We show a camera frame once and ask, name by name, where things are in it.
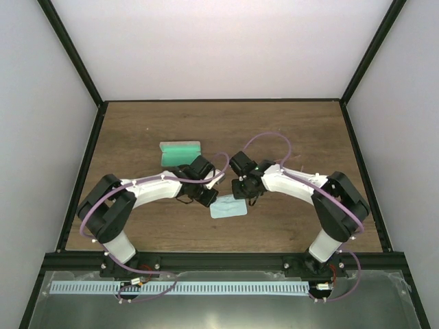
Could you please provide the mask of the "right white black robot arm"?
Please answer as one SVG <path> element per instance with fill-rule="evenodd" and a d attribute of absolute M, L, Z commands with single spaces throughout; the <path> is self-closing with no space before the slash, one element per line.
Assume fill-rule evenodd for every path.
<path fill-rule="evenodd" d="M 321 230 L 303 260 L 313 276 L 321 276 L 334 253 L 364 231 L 363 221 L 370 214 L 370 207 L 342 172 L 308 174 L 286 169 L 271 160 L 258 164 L 242 151 L 231 158 L 230 167 L 237 175 L 232 181 L 235 199 L 247 199 L 252 206 L 266 192 L 281 193 L 314 207 Z"/>

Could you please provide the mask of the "light blue cleaning cloth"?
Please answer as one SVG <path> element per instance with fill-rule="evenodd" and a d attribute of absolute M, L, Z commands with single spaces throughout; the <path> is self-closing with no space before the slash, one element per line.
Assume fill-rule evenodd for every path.
<path fill-rule="evenodd" d="M 218 197 L 210 206 L 210 214 L 213 219 L 239 217 L 248 214 L 246 201 L 235 199 L 233 195 Z"/>

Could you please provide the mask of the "pink sunglasses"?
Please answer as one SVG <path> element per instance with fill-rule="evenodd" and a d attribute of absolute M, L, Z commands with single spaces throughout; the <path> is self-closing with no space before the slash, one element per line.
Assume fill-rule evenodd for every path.
<path fill-rule="evenodd" d="M 293 156 L 292 162 L 294 163 L 295 170 L 299 172 L 304 172 L 307 160 L 308 160 L 307 156 L 303 156 L 300 154 Z"/>

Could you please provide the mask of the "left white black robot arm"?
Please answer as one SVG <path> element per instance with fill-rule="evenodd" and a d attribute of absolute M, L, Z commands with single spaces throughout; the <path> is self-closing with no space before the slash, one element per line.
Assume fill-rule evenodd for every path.
<path fill-rule="evenodd" d="M 203 156 L 144 178 L 122 180 L 105 175 L 78 206 L 80 234 L 100 243 L 117 260 L 115 266 L 122 275 L 134 276 L 140 260 L 124 232 L 131 212 L 158 200 L 181 197 L 208 208 L 218 195 L 214 186 L 223 178 L 224 172 Z"/>

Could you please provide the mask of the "grey green glasses case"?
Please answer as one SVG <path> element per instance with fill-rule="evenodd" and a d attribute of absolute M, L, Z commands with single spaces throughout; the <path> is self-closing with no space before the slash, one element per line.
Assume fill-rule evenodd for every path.
<path fill-rule="evenodd" d="M 201 154 L 200 141 L 160 142 L 162 167 L 190 165 Z"/>

